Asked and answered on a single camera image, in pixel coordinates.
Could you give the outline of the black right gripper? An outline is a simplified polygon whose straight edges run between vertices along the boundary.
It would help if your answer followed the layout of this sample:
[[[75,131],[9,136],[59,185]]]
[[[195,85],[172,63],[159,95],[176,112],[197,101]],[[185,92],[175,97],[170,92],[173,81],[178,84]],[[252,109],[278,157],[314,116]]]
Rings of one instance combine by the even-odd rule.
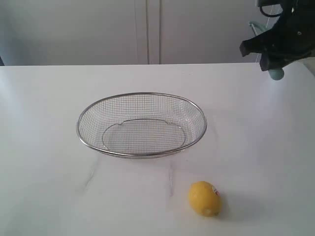
[[[243,57],[261,53],[262,71],[282,69],[312,58],[315,50],[315,2],[313,0],[278,0],[282,8],[274,26],[262,34],[242,41]]]

